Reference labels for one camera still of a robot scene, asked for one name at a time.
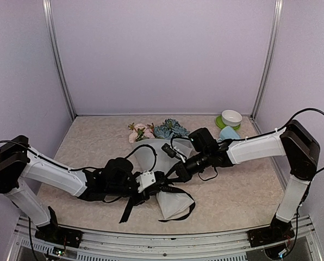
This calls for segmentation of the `light blue ceramic mug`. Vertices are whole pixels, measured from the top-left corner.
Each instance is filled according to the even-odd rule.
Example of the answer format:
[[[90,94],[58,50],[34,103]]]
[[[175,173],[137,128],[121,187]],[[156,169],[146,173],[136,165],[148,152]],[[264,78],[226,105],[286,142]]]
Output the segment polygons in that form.
[[[225,126],[225,128],[223,128],[220,131],[219,138],[217,141],[220,142],[220,141],[224,141],[227,139],[238,140],[240,138],[241,138],[240,135],[234,130],[233,127]]]

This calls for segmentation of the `white wrapping paper sheet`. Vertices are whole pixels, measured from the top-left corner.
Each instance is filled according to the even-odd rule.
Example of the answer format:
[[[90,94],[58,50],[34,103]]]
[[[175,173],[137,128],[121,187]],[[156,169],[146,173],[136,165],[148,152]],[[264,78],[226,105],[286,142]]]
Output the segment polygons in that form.
[[[176,156],[171,158],[162,150],[163,145],[169,145],[170,141],[165,139],[145,139],[132,143],[132,148],[142,171],[151,170],[167,173],[174,164],[187,158],[192,151],[192,144],[187,140],[176,139],[173,144],[176,146]],[[158,192],[156,195],[159,207],[163,215],[163,221],[172,220],[178,214],[195,204],[184,192]]]

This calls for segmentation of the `pink fake rose stem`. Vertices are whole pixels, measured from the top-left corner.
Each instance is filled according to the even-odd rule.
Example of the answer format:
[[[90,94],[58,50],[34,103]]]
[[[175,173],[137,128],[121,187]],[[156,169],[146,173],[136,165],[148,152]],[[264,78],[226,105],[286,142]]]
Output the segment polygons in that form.
[[[150,125],[147,125],[146,136],[148,138],[155,138],[154,123],[151,123]]]
[[[153,139],[146,136],[147,125],[145,124],[131,123],[128,125],[128,129],[132,131],[128,137],[128,141],[131,144],[145,139]]]

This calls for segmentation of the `blue fake hydrangea stem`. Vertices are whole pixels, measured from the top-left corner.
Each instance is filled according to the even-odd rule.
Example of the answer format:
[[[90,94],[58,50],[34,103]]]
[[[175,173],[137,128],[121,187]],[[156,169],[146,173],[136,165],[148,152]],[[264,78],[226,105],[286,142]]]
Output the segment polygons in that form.
[[[154,127],[154,135],[159,139],[186,137],[190,132],[175,119],[166,119],[161,125]]]

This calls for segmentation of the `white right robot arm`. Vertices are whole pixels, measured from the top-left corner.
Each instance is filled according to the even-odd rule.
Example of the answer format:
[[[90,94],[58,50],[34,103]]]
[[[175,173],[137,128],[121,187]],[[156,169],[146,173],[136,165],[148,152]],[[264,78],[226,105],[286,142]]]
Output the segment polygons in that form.
[[[310,183],[321,171],[317,167],[320,145],[294,117],[271,132],[244,139],[218,142],[207,128],[193,131],[188,138],[197,154],[173,166],[169,173],[176,174],[174,182],[186,183],[208,167],[225,168],[261,158],[287,157],[291,177],[275,213],[277,221],[268,226],[266,237],[278,241],[287,233],[286,223],[297,213]]]

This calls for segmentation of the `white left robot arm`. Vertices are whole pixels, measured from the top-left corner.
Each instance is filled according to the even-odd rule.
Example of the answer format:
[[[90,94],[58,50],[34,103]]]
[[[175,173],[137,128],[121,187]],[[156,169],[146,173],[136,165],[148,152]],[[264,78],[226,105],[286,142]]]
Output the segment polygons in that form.
[[[64,229],[57,224],[52,208],[41,203],[26,179],[45,183],[87,202],[128,197],[133,205],[144,202],[149,196],[147,188],[157,181],[151,170],[134,173],[128,158],[111,159],[103,168],[72,169],[33,149],[26,136],[0,141],[0,194],[53,242],[64,237]]]

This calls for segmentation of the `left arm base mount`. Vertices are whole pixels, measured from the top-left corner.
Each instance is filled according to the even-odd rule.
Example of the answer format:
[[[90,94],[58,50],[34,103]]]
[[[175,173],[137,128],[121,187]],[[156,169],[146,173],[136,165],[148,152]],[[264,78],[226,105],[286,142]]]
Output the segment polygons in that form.
[[[79,248],[83,232],[59,226],[55,211],[51,207],[48,207],[48,210],[51,215],[50,223],[37,227],[35,237],[46,242],[63,245],[64,247]]]

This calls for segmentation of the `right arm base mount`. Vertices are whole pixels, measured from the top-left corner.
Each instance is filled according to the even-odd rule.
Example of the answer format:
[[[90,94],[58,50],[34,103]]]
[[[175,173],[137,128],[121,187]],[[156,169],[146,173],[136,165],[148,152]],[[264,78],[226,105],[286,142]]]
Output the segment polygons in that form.
[[[274,216],[268,226],[250,229],[247,235],[250,246],[258,247],[287,240],[288,237],[293,238],[295,232],[292,228],[291,221],[284,222]]]

